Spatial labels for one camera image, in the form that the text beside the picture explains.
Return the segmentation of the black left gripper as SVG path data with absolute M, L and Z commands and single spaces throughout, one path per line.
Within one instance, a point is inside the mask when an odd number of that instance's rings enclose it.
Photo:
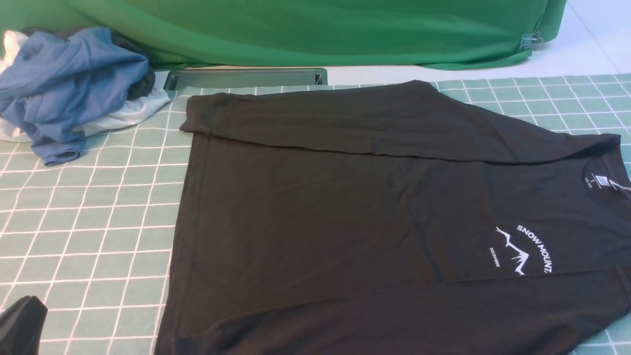
M 0 316 L 0 353 L 37 355 L 41 333 L 48 313 L 36 296 L 24 296 Z

